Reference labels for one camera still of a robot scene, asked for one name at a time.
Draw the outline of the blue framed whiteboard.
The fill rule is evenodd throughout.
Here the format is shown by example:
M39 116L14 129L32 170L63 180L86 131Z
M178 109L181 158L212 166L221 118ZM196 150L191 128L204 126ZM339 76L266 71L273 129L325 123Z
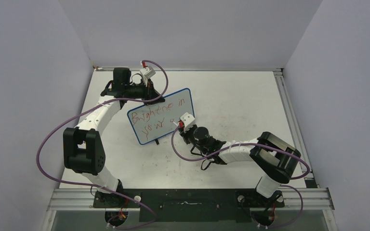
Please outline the blue framed whiteboard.
M153 142L176 128L180 116L189 113L195 116L191 90L184 88L164 96L165 101L142 105L127 113L132 129L140 145Z

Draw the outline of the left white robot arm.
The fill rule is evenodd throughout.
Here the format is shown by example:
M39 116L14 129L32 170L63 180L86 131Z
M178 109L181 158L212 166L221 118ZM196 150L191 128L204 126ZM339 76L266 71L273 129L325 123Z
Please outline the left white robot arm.
M119 207L128 202L122 192L122 182L106 168L106 153L101 134L112 117L124 106L128 99L143 100L145 105L164 102L151 77L152 67L144 66L138 75L139 83L131 82L131 71L126 67L116 67L113 79L101 92L96 109L89 112L76 127L63 132L64 164L67 169L86 177L93 185L98 185L95 200Z

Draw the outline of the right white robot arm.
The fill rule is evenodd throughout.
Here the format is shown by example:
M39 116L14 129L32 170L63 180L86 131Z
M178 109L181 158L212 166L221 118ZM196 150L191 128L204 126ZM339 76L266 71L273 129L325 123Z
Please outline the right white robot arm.
M277 190L290 182L301 158L296 148L268 131L250 141L220 141L210 135L206 127L179 126L176 130L186 144L192 145L191 154L199 156L202 162L208 161L209 165L255 162L264 175L250 200L261 207L273 206L281 200Z

